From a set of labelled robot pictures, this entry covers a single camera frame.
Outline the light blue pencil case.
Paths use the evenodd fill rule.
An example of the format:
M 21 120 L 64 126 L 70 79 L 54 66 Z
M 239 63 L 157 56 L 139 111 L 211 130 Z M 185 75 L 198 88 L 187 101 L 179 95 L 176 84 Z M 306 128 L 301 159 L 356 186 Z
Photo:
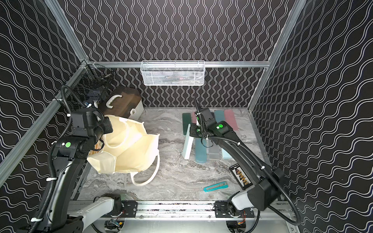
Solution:
M 232 156 L 225 149 L 221 149 L 222 159 L 233 159 Z

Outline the brown lidded storage box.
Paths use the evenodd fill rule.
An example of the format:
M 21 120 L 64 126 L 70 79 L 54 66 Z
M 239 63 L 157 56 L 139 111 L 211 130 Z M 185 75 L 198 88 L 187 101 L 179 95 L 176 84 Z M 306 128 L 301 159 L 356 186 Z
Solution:
M 101 104 L 104 115 L 139 120 L 144 111 L 142 97 L 137 89 L 119 86 Z

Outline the black card with brown items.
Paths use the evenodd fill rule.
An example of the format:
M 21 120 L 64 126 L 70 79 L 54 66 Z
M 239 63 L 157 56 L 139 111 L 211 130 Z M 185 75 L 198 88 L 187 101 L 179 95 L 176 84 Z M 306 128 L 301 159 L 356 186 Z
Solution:
M 239 164 L 232 165 L 229 170 L 241 186 L 242 190 L 246 190 L 253 185 Z

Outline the teal translucent pencil case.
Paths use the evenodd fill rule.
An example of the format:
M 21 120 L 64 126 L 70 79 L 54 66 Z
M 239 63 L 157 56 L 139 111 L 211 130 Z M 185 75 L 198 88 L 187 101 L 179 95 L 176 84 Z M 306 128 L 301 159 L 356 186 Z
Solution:
M 225 114 L 223 110 L 215 110 L 214 116 L 217 123 L 225 121 Z

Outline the teal utility knife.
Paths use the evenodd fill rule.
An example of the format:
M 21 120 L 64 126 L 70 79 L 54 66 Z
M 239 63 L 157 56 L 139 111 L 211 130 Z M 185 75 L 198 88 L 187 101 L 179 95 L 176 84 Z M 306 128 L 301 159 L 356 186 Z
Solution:
M 227 182 L 220 182 L 220 183 L 216 183 L 216 184 L 204 187 L 203 191 L 204 192 L 212 192 L 212 191 L 216 191 L 216 190 L 219 190 L 219 189 L 226 189 L 228 187 L 229 187 L 229 185 L 228 185 Z

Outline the white pencil case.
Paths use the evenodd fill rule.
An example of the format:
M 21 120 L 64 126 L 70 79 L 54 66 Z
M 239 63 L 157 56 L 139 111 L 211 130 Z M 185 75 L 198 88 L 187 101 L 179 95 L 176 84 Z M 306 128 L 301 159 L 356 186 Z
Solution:
M 192 149 L 192 145 L 194 141 L 194 138 L 190 136 L 190 128 L 191 128 L 191 124 L 189 124 L 187 127 L 187 133 L 186 133 L 183 152 L 182 152 L 182 157 L 185 160 L 189 160 L 190 158 L 191 149 Z

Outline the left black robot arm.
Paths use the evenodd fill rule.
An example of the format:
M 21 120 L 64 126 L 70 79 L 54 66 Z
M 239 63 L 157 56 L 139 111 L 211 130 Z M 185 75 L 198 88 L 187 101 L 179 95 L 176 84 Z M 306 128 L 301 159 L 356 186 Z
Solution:
M 107 116 L 94 107 L 87 107 L 79 101 L 81 108 L 72 111 L 66 93 L 79 100 L 73 89 L 67 85 L 60 88 L 61 99 L 70 119 L 66 132 L 52 144 L 48 152 L 49 177 L 37 214 L 28 225 L 20 227 L 19 233 L 81 233 L 83 231 L 82 216 L 68 215 L 77 177 L 85 164 L 88 154 L 95 151 L 96 144 L 102 136 L 113 132 L 112 124 Z

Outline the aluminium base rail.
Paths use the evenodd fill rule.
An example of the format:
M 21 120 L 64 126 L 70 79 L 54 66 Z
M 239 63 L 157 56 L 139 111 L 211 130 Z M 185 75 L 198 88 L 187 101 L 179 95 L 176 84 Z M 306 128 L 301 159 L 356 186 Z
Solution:
M 93 201 L 70 201 L 68 214 L 93 204 Z M 245 214 L 249 220 L 254 220 L 257 210 L 248 208 L 228 214 L 227 203 L 224 201 L 122 201 L 124 214 L 122 218 L 130 220 L 242 220 L 241 214 Z M 289 204 L 283 201 L 275 201 L 272 207 L 287 217 L 295 219 Z M 262 218 L 281 218 L 271 209 L 261 212 Z

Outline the green pencil case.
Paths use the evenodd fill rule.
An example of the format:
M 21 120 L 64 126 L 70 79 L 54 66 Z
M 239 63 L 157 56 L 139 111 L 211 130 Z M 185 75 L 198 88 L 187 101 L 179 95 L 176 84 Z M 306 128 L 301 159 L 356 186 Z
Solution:
M 182 124 L 183 124 L 183 135 L 186 136 L 188 126 L 191 124 L 191 113 L 182 114 Z

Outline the cream canvas tote bag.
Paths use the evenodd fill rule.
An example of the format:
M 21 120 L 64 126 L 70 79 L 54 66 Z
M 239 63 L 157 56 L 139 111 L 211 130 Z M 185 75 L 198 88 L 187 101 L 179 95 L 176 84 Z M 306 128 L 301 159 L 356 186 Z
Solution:
M 87 161 L 100 174 L 130 174 L 135 186 L 145 186 L 156 176 L 160 167 L 159 134 L 148 134 L 143 122 L 108 115 L 113 132 L 102 136 L 102 149 L 90 153 Z M 153 162 L 156 167 L 151 177 L 137 183 L 134 176 L 147 170 Z

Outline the pale blue translucent pencil case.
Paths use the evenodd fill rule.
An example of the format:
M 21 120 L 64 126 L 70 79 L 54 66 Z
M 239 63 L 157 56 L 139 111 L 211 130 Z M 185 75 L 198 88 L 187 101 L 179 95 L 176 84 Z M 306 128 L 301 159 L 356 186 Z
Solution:
M 195 139 L 195 162 L 204 164 L 207 162 L 207 142 L 205 139 Z

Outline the grey pencil case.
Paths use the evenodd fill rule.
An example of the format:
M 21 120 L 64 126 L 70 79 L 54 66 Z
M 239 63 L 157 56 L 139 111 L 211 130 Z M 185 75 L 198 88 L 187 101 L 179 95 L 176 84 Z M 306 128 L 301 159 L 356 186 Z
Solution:
M 209 160 L 221 159 L 220 147 L 210 139 L 207 141 L 207 154 Z

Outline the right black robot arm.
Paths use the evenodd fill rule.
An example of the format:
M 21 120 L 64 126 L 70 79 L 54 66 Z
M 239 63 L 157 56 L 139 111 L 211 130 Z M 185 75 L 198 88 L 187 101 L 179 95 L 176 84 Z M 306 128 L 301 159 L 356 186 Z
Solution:
M 227 151 L 238 163 L 250 184 L 242 192 L 228 199 L 228 208 L 232 212 L 255 208 L 258 212 L 272 210 L 286 222 L 298 226 L 301 217 L 296 205 L 284 190 L 285 175 L 281 169 L 273 169 L 259 159 L 238 137 L 233 128 L 225 121 L 217 122 L 207 107 L 201 107 L 196 97 L 193 98 L 196 107 L 197 124 L 191 126 L 190 135 L 201 140 L 210 140 L 213 144 Z M 285 216 L 272 206 L 281 195 L 289 203 L 295 219 Z

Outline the pink pencil case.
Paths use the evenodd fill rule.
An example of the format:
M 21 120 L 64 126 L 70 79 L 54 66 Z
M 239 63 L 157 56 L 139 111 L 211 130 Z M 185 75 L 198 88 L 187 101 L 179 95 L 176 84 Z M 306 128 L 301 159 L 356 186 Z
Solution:
M 236 121 L 234 111 L 231 109 L 224 110 L 225 121 L 232 127 L 234 131 L 238 131 L 239 127 Z
M 197 118 L 194 112 L 191 113 L 191 123 L 193 124 L 197 123 Z

